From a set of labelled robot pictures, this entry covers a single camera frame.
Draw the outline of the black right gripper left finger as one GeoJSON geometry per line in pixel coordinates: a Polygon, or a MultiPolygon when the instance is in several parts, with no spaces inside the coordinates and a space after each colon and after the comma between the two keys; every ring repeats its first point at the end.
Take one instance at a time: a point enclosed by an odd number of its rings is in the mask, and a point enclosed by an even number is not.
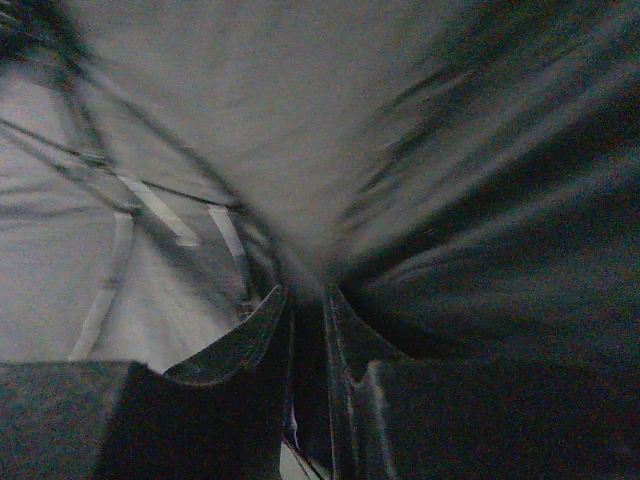
{"type": "Polygon", "coordinates": [[[135,361],[5,363],[5,479],[276,479],[290,363],[275,287],[162,374],[135,361]]]}

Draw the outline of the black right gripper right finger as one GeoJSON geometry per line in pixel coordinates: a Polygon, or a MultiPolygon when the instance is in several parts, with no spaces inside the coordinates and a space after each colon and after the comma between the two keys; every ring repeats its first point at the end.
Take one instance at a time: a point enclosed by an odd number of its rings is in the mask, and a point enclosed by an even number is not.
{"type": "Polygon", "coordinates": [[[324,295],[337,479],[635,479],[639,379],[510,359],[415,360],[324,295]]]}

